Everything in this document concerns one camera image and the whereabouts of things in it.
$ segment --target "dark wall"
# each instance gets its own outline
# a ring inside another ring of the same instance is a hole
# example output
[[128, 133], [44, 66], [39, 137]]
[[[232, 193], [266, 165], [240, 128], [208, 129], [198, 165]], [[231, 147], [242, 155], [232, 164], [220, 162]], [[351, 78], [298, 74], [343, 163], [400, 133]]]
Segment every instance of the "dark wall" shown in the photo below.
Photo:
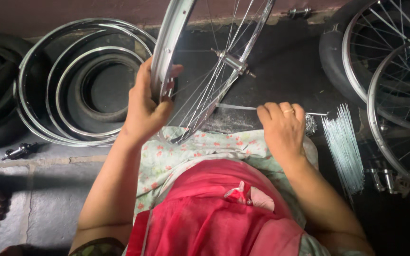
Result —
[[[247, 6], [250, 0], [241, 0]], [[347, 0], [278, 0], [273, 13], [281, 13], [306, 4], [313, 10], [342, 6]], [[21, 37], [42, 36], [73, 20], [107, 17], [136, 25], [159, 25], [169, 0], [0, 0], [0, 32]], [[199, 0], [194, 17], [208, 19], [205, 0]], [[214, 18], [228, 17], [232, 0], [209, 0]]]

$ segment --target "gray floor tile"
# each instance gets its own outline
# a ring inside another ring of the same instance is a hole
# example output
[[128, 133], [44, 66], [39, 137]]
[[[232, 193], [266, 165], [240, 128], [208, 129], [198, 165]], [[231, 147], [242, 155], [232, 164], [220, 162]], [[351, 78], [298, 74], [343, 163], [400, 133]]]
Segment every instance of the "gray floor tile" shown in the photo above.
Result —
[[69, 158], [69, 157], [82, 157], [82, 156], [93, 156], [93, 155], [106, 155], [110, 151], [110, 147], [68, 147], [62, 146], [50, 142], [45, 142], [41, 138], [35, 136], [34, 134], [27, 134], [25, 137], [19, 141], [13, 143], [11, 146], [0, 148], [0, 163], [1, 158], [5, 156], [5, 152], [8, 149], [16, 149], [20, 143], [43, 143], [43, 146], [39, 149], [39, 152], [31, 154], [28, 160], [39, 160], [39, 159], [57, 159], [57, 158]]
[[[28, 168], [26, 166], [0, 168], [0, 186], [14, 190], [10, 200], [9, 212], [6, 218], [0, 222], [0, 251], [5, 247], [19, 244], [20, 239], [23, 237], [23, 223], [26, 223], [28, 218], [27, 214], [24, 215], [27, 192], [20, 190], [26, 187], [27, 175]], [[16, 182], [8, 184], [7, 182], [11, 178], [14, 178]]]
[[34, 171], [28, 243], [69, 247], [77, 219], [103, 163], [40, 166]]

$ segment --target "floral cloth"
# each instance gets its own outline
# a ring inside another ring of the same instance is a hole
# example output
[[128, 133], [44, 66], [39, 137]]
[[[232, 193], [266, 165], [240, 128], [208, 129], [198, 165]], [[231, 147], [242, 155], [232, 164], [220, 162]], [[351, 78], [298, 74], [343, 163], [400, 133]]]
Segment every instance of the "floral cloth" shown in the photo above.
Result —
[[[165, 133], [172, 134], [174, 129], [168, 127]], [[317, 168], [316, 147], [308, 137], [305, 137], [303, 146], [308, 159]], [[180, 146], [162, 144], [156, 140], [146, 142], [142, 147], [134, 217], [154, 206], [162, 185], [179, 166], [187, 162], [193, 165], [205, 159], [223, 158], [243, 160], [265, 174], [288, 203], [295, 221], [304, 228], [306, 221], [303, 213], [281, 166], [265, 144], [263, 130], [234, 134], [198, 131]]]

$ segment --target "bicycle wheel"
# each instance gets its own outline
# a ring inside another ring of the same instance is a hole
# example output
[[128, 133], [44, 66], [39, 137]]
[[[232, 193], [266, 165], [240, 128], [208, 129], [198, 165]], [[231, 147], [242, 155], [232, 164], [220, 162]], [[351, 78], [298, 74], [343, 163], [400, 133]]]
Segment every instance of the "bicycle wheel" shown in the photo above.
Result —
[[[342, 55], [346, 76], [355, 92], [367, 102], [367, 89], [374, 71], [392, 51], [410, 42], [410, 0], [371, 1], [354, 16], [344, 34]], [[410, 84], [397, 84], [401, 68], [381, 78], [387, 86], [397, 85], [400, 93], [409, 92]], [[410, 105], [409, 97], [398, 97]]]
[[[151, 65], [151, 90], [159, 103], [164, 95], [174, 98], [174, 111], [166, 127], [157, 135], [161, 142], [180, 145], [190, 138], [210, 116], [239, 75], [249, 73], [247, 58], [270, 15], [274, 0], [251, 0], [248, 4], [234, 1], [227, 6], [230, 25], [213, 22], [213, 11], [227, 13], [223, 6], [213, 8], [207, 0], [172, 0], [168, 6], [154, 49]], [[206, 20], [211, 32], [197, 36], [197, 43], [185, 33], [190, 26]], [[184, 55], [195, 54], [195, 58]], [[176, 88], [167, 88], [172, 81], [170, 71], [175, 59], [183, 64], [185, 77], [179, 77]]]
[[[410, 43], [407, 43], [390, 55], [380, 64], [374, 73], [368, 91], [368, 118], [371, 132], [385, 158], [399, 174], [410, 180], [410, 105], [406, 106], [392, 95], [396, 86], [392, 87], [385, 80], [385, 75], [394, 68], [402, 67], [405, 74], [399, 74], [399, 84], [410, 86]], [[409, 92], [397, 91], [398, 97], [409, 96]], [[394, 122], [392, 132], [381, 132], [381, 120]]]

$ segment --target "concrete floor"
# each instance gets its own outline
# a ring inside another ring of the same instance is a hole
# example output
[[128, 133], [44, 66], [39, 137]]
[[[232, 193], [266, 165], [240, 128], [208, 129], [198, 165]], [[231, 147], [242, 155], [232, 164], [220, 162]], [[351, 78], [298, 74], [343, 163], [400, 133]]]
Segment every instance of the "concrete floor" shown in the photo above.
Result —
[[[304, 20], [264, 27], [248, 61], [257, 79], [237, 80], [223, 103], [257, 106], [290, 101], [315, 112], [333, 111], [346, 103], [322, 71], [318, 55], [321, 33], [322, 25], [308, 25]], [[224, 36], [226, 33], [218, 31], [218, 38]], [[184, 38], [193, 40], [195, 36], [191, 32]], [[350, 103], [349, 107], [357, 129], [358, 108]], [[203, 127], [224, 133], [260, 128], [254, 111], [229, 109], [217, 109]], [[312, 139], [319, 149], [322, 174], [341, 191], [320, 124]], [[27, 134], [14, 145], [0, 148], [0, 159], [6, 149], [16, 148], [20, 142], [42, 140]], [[0, 185], [13, 193], [10, 211], [0, 224], [0, 250], [28, 243], [46, 249], [39, 255], [66, 255], [78, 214], [108, 151], [105, 147], [45, 143], [29, 159], [0, 161]], [[401, 200], [399, 196], [377, 194], [369, 186], [355, 201], [356, 213], [378, 255], [410, 255], [410, 196]]]

